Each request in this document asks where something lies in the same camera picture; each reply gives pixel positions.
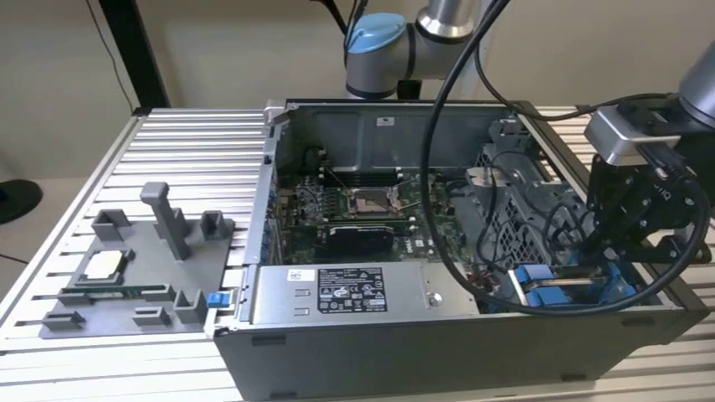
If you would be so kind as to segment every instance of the black cable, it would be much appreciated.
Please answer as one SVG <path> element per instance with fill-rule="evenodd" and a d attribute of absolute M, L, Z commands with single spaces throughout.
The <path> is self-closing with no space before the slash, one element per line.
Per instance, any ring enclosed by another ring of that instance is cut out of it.
<path fill-rule="evenodd" d="M 583 224 L 586 223 L 586 218 L 588 217 L 588 214 L 591 214 L 594 210 L 588 210 L 583 213 L 582 217 L 579 218 L 579 226 L 583 227 Z"/>
<path fill-rule="evenodd" d="M 499 258 L 496 257 L 496 254 L 498 254 L 498 245 L 499 245 L 499 239 L 502 238 L 502 234 L 504 233 L 503 230 L 506 228 L 506 225 L 510 224 L 511 222 L 516 223 L 516 224 L 520 224 L 523 226 L 530 226 L 532 227 L 534 229 L 536 229 L 539 232 L 540 232 L 540 227 L 534 224 L 532 222 L 526 222 L 523 219 L 519 219 L 516 216 L 511 216 L 510 219 L 507 219 L 504 222 L 502 222 L 502 225 L 499 226 L 499 229 L 496 230 L 496 241 L 498 243 L 495 244 L 494 246 L 494 252 L 491 253 L 491 262 L 500 262 L 503 260 L 506 260 L 508 257 L 511 256 L 515 256 L 515 252 L 511 252 L 506 255 L 502 255 Z"/>
<path fill-rule="evenodd" d="M 548 216 L 547 216 L 547 221 L 544 222 L 544 229 L 540 234 L 544 246 L 550 244 L 548 230 L 551 229 L 551 226 L 554 225 L 554 217 L 556 216 L 556 213 L 559 212 L 559 209 L 562 208 L 567 211 L 568 217 L 574 221 L 575 230 L 579 231 L 580 241 L 586 240 L 587 238 L 586 230 L 583 230 L 583 226 L 579 224 L 579 218 L 576 218 L 576 214 L 574 213 L 574 210 L 563 202 L 559 202 L 551 209 L 551 212 L 548 213 Z"/>
<path fill-rule="evenodd" d="M 550 239 L 548 241 L 551 242 L 551 245 L 554 247 L 554 243 L 556 243 L 556 245 L 559 246 L 559 249 L 558 250 L 564 250 L 567 247 L 564 246 L 564 244 L 560 242 L 559 240 L 559 236 L 562 234 L 564 234 L 568 238 L 568 245 L 571 247 L 574 247 L 576 245 L 576 239 L 574 238 L 574 236 L 571 235 L 571 233 L 576 230 L 576 228 L 572 228 L 571 225 L 568 224 L 567 221 L 564 221 L 564 223 L 562 224 L 562 226 L 559 226 L 556 228 L 556 230 L 554 231 L 554 233 L 551 234 L 550 236 Z"/>
<path fill-rule="evenodd" d="M 618 312 L 623 308 L 634 306 L 636 303 L 646 300 L 648 297 L 654 296 L 660 292 L 660 290 L 671 283 L 671 281 L 678 278 L 687 268 L 692 258 L 698 254 L 699 245 L 703 242 L 704 235 L 710 228 L 710 200 L 703 189 L 699 187 L 698 182 L 694 178 L 686 178 L 682 181 L 683 189 L 691 195 L 691 199 L 695 203 L 695 218 L 694 228 L 691 232 L 691 237 L 687 242 L 683 254 L 678 257 L 675 263 L 670 266 L 667 271 L 662 276 L 655 278 L 655 280 L 642 289 L 635 295 L 624 297 L 623 299 L 614 301 L 607 304 L 602 304 L 596 307 L 530 307 L 523 306 L 522 304 L 504 301 L 488 293 L 478 289 L 464 278 L 458 266 L 455 265 L 454 260 L 450 257 L 448 248 L 442 240 L 439 231 L 436 229 L 435 215 L 432 212 L 432 206 L 430 204 L 430 151 L 432 145 L 432 137 L 435 136 L 436 123 L 439 121 L 439 115 L 444 108 L 444 103 L 447 97 L 450 96 L 450 91 L 458 81 L 462 69 L 467 61 L 470 60 L 471 55 L 474 54 L 475 49 L 479 46 L 482 38 L 487 33 L 490 27 L 494 25 L 494 21 L 502 14 L 506 6 L 508 5 L 510 0 L 498 0 L 494 3 L 494 6 L 484 16 L 484 20 L 476 29 L 475 34 L 471 36 L 462 54 L 458 56 L 458 61 L 455 62 L 451 72 L 444 79 L 443 86 L 436 94 L 435 103 L 432 105 L 430 118 L 427 120 L 427 125 L 424 127 L 423 134 L 423 144 L 422 144 L 422 153 L 420 153 L 420 200 L 423 203 L 423 212 L 424 220 L 427 221 L 427 226 L 430 229 L 430 235 L 432 236 L 432 241 L 435 244 L 436 251 L 443 260 L 443 263 L 447 267 L 447 271 L 458 281 L 459 285 L 479 299 L 482 302 L 487 302 L 499 307 L 508 309 L 512 312 L 522 312 L 524 314 L 534 314 L 547 317 L 574 317 L 574 316 L 587 316 L 594 314 L 602 314 L 607 312 Z"/>
<path fill-rule="evenodd" d="M 0 257 L 7 258 L 8 260 L 13 260 L 15 262 L 19 262 L 20 264 L 25 264 L 25 265 L 29 264 L 28 261 L 20 260 L 19 258 L 13 257 L 12 255 L 7 255 L 7 254 L 0 253 Z"/>
<path fill-rule="evenodd" d="M 347 18 L 347 33 L 343 40 L 343 64 L 347 65 L 347 51 L 350 47 L 350 40 L 354 36 L 355 25 L 360 21 L 362 15 L 368 7 L 368 0 L 354 0 L 354 6 L 350 11 L 350 17 Z"/>
<path fill-rule="evenodd" d="M 124 99 L 127 99 L 127 104 L 129 105 L 129 112 L 133 112 L 135 107 L 132 106 L 132 101 L 129 100 L 129 95 L 127 94 L 127 89 L 124 88 L 124 84 L 121 84 L 120 71 L 116 66 L 116 59 L 113 58 L 112 50 L 109 50 L 109 45 L 107 44 L 107 40 L 104 39 L 104 34 L 101 33 L 100 23 L 97 23 L 97 16 L 93 15 L 93 9 L 92 9 L 92 4 L 89 4 L 89 0 L 85 0 L 85 4 L 87 4 L 87 8 L 89 9 L 89 15 L 92 16 L 93 26 L 97 29 L 97 34 L 100 34 L 101 44 L 104 44 L 104 50 L 107 51 L 107 54 L 109 55 L 109 59 L 112 60 L 113 76 L 116 77 L 116 82 L 120 85 L 121 93 L 124 94 Z"/>
<path fill-rule="evenodd" d="M 482 262 L 487 265 L 487 267 L 492 270 L 492 271 L 499 271 L 502 272 L 503 274 L 506 274 L 506 269 L 502 268 L 499 265 L 496 265 L 495 261 L 494 260 L 490 260 L 486 256 L 484 256 L 484 253 L 482 251 L 482 247 L 483 247 L 483 243 L 484 243 L 484 239 L 486 239 L 486 235 L 488 233 L 488 230 L 490 230 L 490 227 L 492 226 L 492 221 L 494 221 L 494 214 L 496 212 L 496 202 L 498 202 L 498 186 L 496 186 L 496 178 L 494 177 L 494 168 L 496 167 L 495 165 L 495 162 L 496 160 L 499 159 L 499 157 L 502 155 L 520 155 L 523 157 L 528 157 L 523 152 L 519 152 L 519 151 L 503 151 L 500 153 L 498 153 L 490 160 L 490 163 L 488 165 L 486 166 L 486 168 L 490 169 L 490 176 L 491 176 L 491 198 L 490 198 L 490 208 L 488 208 L 488 212 L 487 212 L 487 215 L 486 215 L 486 219 L 484 219 L 484 227 L 482 228 L 482 231 L 479 232 L 479 237 L 478 237 L 478 245 L 476 245 L 476 252 L 478 252 L 478 257 L 479 259 L 482 260 Z M 499 170 L 502 171 L 502 173 L 507 176 L 506 174 L 506 171 L 502 167 L 499 167 Z M 518 187 L 518 190 L 519 190 L 519 194 L 522 195 L 522 198 L 526 200 L 526 203 L 528 205 L 528 207 L 534 210 L 534 212 L 536 212 L 536 214 L 539 214 L 540 216 L 544 216 L 546 215 L 546 212 L 540 211 L 540 209 L 536 208 L 536 206 L 531 203 L 531 201 L 527 200 L 527 196 L 526 194 L 522 193 L 520 191 L 520 188 Z"/>
<path fill-rule="evenodd" d="M 300 157 L 300 166 L 299 166 L 299 172 L 300 173 L 306 172 L 304 169 L 307 168 L 307 164 L 308 164 L 307 157 L 308 157 L 310 151 L 316 150 L 318 152 L 320 152 L 322 149 L 323 149 L 323 147 L 320 145 L 311 145 L 311 146 L 306 147 L 306 149 L 303 150 L 303 156 Z"/>
<path fill-rule="evenodd" d="M 540 121 L 563 121 L 563 120 L 568 120 L 568 119 L 572 119 L 578 116 L 583 116 L 583 115 L 587 115 L 590 113 L 594 113 L 595 110 L 599 108 L 599 107 L 603 107 L 603 106 L 611 106 L 611 105 L 618 105 L 619 103 L 622 102 L 626 102 L 626 101 L 638 101 L 640 99 L 654 99 L 654 98 L 664 98 L 666 96 L 668 96 L 668 94 L 663 94 L 663 93 L 647 93 L 647 94 L 636 94 L 636 95 L 628 95 L 628 96 L 623 96 L 620 98 L 615 98 L 614 100 L 608 100 L 603 103 L 599 103 L 596 105 L 591 105 L 591 106 L 586 106 L 583 107 L 580 110 L 578 111 L 574 111 L 571 113 L 567 113 L 564 115 L 558 115 L 558 116 L 544 116 L 542 115 L 539 112 L 534 113 L 531 111 L 527 111 L 524 108 L 522 108 L 522 106 L 519 106 L 518 104 L 515 104 L 514 102 L 508 101 L 503 96 L 502 94 L 499 94 L 499 92 L 496 91 L 496 88 L 494 88 L 494 85 L 492 83 L 490 82 L 490 80 L 487 79 L 486 77 L 486 74 L 484 74 L 484 68 L 482 67 L 482 59 L 480 59 L 480 56 L 479 56 L 479 52 L 475 52 L 474 54 L 474 65 L 475 65 L 475 68 L 478 70 L 478 75 L 479 75 L 479 79 L 482 80 L 482 83 L 484 84 L 484 87 L 486 89 L 490 91 L 491 93 L 491 96 L 494 96 L 498 101 L 504 104 L 504 106 L 514 112 L 514 113 L 518 113 L 526 117 L 530 117 L 532 118 L 534 120 L 540 120 Z"/>
<path fill-rule="evenodd" d="M 338 6 L 335 5 L 334 0 L 314 0 L 315 2 L 319 2 L 323 4 L 327 8 L 327 11 L 334 16 L 334 21 L 338 24 L 338 28 L 340 29 L 340 32 L 343 32 L 343 35 L 347 34 L 347 25 L 346 20 L 343 19 L 343 16 L 340 15 L 340 10 L 338 9 Z"/>
<path fill-rule="evenodd" d="M 466 187 L 467 185 L 467 180 L 464 180 L 463 178 L 460 178 L 459 180 L 448 181 L 444 184 L 444 192 L 450 196 L 452 191 Z"/>

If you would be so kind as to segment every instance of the white label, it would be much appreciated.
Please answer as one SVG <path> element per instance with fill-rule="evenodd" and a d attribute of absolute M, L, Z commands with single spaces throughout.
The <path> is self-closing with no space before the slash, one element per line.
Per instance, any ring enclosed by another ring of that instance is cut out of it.
<path fill-rule="evenodd" d="M 288 270 L 290 282 L 314 282 L 315 270 Z"/>
<path fill-rule="evenodd" d="M 395 118 L 394 117 L 378 117 L 375 125 L 379 127 L 394 126 Z"/>

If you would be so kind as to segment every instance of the power supply label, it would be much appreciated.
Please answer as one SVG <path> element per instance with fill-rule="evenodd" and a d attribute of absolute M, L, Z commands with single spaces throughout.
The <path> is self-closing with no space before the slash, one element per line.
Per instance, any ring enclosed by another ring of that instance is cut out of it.
<path fill-rule="evenodd" d="M 318 309 L 323 314 L 388 310 L 382 268 L 318 270 L 318 287 Z"/>

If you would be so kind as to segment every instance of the green circuit board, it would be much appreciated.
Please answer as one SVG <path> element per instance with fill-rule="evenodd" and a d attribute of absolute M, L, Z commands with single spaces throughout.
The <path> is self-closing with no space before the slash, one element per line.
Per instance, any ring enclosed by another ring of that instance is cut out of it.
<path fill-rule="evenodd" d="M 284 263 L 324 264 L 330 262 L 391 262 L 426 259 L 439 262 L 420 205 L 419 177 L 404 173 L 402 181 L 388 188 L 323 188 L 314 180 L 282 193 L 284 203 Z M 436 225 L 456 260 L 471 262 L 464 235 L 454 216 L 443 183 L 430 177 L 430 201 L 436 211 Z M 334 260 L 323 258 L 326 237 L 336 227 L 388 226 L 395 233 L 391 251 L 380 255 L 354 256 Z"/>

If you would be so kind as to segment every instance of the barcode label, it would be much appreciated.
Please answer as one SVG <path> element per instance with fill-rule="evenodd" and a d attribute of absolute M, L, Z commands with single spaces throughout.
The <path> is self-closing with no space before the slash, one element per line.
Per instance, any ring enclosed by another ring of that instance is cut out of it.
<path fill-rule="evenodd" d="M 288 270 L 290 282 L 314 282 L 315 270 Z"/>

